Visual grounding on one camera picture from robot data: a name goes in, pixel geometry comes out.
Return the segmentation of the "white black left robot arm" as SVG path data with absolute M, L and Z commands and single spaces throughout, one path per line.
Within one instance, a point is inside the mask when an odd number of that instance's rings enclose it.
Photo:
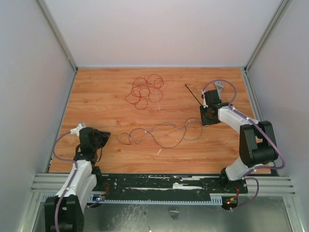
M 78 124 L 67 134 L 76 135 L 79 144 L 72 159 L 53 157 L 72 163 L 71 172 L 55 196 L 48 197 L 44 203 L 45 230 L 47 232 L 82 232 L 84 230 L 84 210 L 105 201 L 110 184 L 104 181 L 96 163 L 97 154 L 108 142 L 110 132 L 102 132 Z

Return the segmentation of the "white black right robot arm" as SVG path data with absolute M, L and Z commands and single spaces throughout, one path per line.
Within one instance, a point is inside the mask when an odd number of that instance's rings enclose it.
M 278 159 L 272 124 L 252 119 L 229 102 L 222 102 L 217 90 L 202 91 L 200 106 L 203 126 L 225 123 L 239 134 L 239 157 L 223 168 L 219 175 L 219 187 L 231 192 L 243 183 L 243 178 L 255 168 Z

